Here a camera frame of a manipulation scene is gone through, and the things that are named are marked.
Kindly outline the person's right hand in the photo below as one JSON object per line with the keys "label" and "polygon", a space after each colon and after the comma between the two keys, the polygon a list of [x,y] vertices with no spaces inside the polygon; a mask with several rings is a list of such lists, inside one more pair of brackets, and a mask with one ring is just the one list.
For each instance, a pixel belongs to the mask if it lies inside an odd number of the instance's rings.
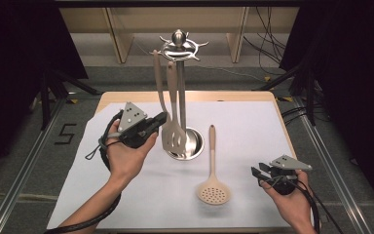
{"label": "person's right hand", "polygon": [[300,190],[295,189],[288,195],[280,195],[268,182],[261,180],[260,185],[273,199],[281,217],[294,230],[312,228],[311,206]]}

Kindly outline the aluminium floor rail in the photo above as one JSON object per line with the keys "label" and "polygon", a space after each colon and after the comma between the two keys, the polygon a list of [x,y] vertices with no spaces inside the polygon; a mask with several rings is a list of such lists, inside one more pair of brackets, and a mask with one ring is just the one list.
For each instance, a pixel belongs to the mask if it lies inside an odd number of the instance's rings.
{"label": "aluminium floor rail", "polygon": [[368,222],[365,220],[365,216],[361,208],[337,169],[336,164],[325,146],[317,127],[311,124],[308,117],[302,117],[302,123],[311,139],[311,142],[317,150],[318,157],[320,158],[330,178],[330,181],[335,188],[335,191],[338,194],[338,197],[342,202],[349,219],[351,220],[351,223],[353,224],[356,233],[373,234]]}
{"label": "aluminium floor rail", "polygon": [[60,110],[63,108],[65,102],[65,98],[60,98],[55,102],[47,126],[40,131],[9,191],[2,199],[2,202],[0,204],[0,234],[5,227],[8,218],[10,217],[12,210],[14,209],[20,192],[24,188],[32,170],[35,167],[39,154],[41,153],[46,141],[48,140],[49,134],[55,124],[55,121],[57,120],[57,116]]}

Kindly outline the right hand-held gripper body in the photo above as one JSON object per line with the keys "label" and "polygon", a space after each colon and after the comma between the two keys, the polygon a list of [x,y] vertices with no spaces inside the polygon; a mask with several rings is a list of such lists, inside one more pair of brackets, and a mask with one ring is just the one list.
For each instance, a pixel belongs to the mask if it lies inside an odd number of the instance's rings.
{"label": "right hand-held gripper body", "polygon": [[273,188],[280,195],[288,195],[294,191],[298,183],[297,170],[311,171],[313,169],[311,165],[287,155],[272,160],[268,168],[268,173],[273,180]]}

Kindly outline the person's left hand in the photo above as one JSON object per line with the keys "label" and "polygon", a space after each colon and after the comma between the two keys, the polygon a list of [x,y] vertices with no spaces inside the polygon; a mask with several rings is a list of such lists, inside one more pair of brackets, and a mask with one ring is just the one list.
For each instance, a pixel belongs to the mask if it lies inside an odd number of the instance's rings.
{"label": "person's left hand", "polygon": [[138,148],[131,148],[116,137],[107,140],[107,157],[110,164],[110,177],[107,184],[124,189],[141,171],[144,160],[156,143],[158,134],[153,133]]}

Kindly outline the beige slotted turner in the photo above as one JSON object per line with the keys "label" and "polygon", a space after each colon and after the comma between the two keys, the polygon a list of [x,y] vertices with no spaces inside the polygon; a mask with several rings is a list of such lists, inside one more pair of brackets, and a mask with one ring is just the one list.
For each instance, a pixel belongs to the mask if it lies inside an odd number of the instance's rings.
{"label": "beige slotted turner", "polygon": [[185,153],[186,133],[178,123],[176,75],[176,65],[172,61],[169,61],[167,65],[167,82],[171,105],[171,117],[163,143],[166,151],[182,155]]}

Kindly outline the steel utensil stand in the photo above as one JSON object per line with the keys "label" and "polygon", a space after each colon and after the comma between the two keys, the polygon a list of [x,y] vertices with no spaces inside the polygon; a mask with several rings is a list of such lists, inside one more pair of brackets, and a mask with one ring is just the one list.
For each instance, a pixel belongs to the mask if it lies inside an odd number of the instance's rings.
{"label": "steel utensil stand", "polygon": [[179,161],[189,161],[198,157],[204,149],[204,137],[195,129],[187,126],[186,114],[186,90],[184,77],[184,62],[189,59],[197,58],[197,52],[202,44],[198,44],[188,38],[189,33],[181,29],[175,30],[169,39],[161,37],[164,42],[159,57],[163,57],[168,61],[172,61],[176,65],[177,71],[177,111],[178,123],[186,133],[185,153],[177,155],[166,151],[173,159]]}

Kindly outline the black tripod stand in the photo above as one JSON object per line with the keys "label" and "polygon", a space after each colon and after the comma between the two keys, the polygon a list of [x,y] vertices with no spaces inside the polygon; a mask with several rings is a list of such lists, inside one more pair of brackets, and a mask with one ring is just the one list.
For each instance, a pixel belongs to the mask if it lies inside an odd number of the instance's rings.
{"label": "black tripod stand", "polygon": [[40,95],[43,113],[42,130],[44,130],[52,120],[49,92],[52,92],[57,100],[66,99],[68,97],[68,92],[63,85],[64,82],[67,82],[94,96],[102,94],[102,91],[98,91],[84,84],[65,72],[57,69],[45,70],[40,78]]}
{"label": "black tripod stand", "polygon": [[299,97],[302,94],[306,95],[307,117],[310,123],[314,126],[316,124],[314,115],[315,78],[313,71],[307,65],[303,65],[302,63],[296,65],[275,80],[258,88],[258,91],[269,91],[289,78],[293,78],[293,81],[288,88],[290,94],[293,97]]}

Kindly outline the beige perforated skimmer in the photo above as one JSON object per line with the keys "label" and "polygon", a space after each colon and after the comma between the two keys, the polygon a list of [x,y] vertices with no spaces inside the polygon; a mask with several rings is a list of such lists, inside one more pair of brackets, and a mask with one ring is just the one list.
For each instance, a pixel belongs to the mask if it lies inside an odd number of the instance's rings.
{"label": "beige perforated skimmer", "polygon": [[202,182],[196,191],[198,198],[209,205],[219,206],[227,203],[231,198],[230,188],[216,176],[215,169],[215,126],[209,126],[209,177]]}

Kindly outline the light wooden shelf unit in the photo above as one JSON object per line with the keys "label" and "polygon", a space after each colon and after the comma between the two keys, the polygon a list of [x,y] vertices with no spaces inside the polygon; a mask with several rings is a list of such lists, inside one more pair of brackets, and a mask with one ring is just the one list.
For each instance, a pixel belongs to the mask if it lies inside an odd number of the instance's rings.
{"label": "light wooden shelf unit", "polygon": [[132,7],[62,8],[61,15],[71,33],[108,33],[117,62],[127,60],[136,33],[224,33],[231,60],[240,60],[243,36],[271,28],[275,33],[291,31],[297,7]]}

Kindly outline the white table mat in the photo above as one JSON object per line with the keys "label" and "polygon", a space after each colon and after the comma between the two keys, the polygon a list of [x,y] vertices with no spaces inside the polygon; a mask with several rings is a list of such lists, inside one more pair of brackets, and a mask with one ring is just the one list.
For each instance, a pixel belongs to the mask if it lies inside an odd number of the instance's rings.
{"label": "white table mat", "polygon": [[191,101],[187,124],[203,136],[216,131],[217,177],[231,191],[220,206],[202,202],[197,186],[209,175],[209,143],[191,161],[171,158],[160,144],[140,174],[124,190],[102,229],[135,231],[167,228],[273,228],[285,225],[272,199],[260,188],[251,167],[293,153],[272,101]]}

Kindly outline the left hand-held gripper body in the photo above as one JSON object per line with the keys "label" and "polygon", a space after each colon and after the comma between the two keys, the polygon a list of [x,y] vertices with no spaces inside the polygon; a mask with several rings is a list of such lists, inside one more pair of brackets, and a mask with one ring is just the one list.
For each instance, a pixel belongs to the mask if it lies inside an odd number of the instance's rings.
{"label": "left hand-held gripper body", "polygon": [[151,126],[148,115],[132,102],[127,102],[120,117],[119,140],[128,147],[138,148],[147,140],[145,129]]}

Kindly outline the beige spoon wooden handle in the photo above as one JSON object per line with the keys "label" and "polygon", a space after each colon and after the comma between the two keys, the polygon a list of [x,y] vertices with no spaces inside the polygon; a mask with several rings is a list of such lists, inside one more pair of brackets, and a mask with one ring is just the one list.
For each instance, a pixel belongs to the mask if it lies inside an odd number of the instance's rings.
{"label": "beige spoon wooden handle", "polygon": [[169,139],[169,123],[171,118],[169,117],[168,110],[164,99],[164,88],[161,74],[161,63],[158,52],[153,51],[153,62],[154,62],[154,77],[156,81],[156,87],[159,97],[159,102],[162,110],[167,114],[166,122],[162,126],[162,144],[165,151],[172,151],[172,141]]}

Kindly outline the dark curtain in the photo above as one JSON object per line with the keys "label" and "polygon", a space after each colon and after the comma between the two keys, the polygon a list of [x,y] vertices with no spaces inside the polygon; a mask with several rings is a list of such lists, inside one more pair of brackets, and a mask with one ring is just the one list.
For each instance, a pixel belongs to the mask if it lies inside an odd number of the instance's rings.
{"label": "dark curtain", "polygon": [[302,0],[283,69],[302,60],[324,24],[312,69],[333,122],[374,190],[374,0]]}
{"label": "dark curtain", "polygon": [[0,0],[0,158],[48,68],[88,77],[55,0]]}

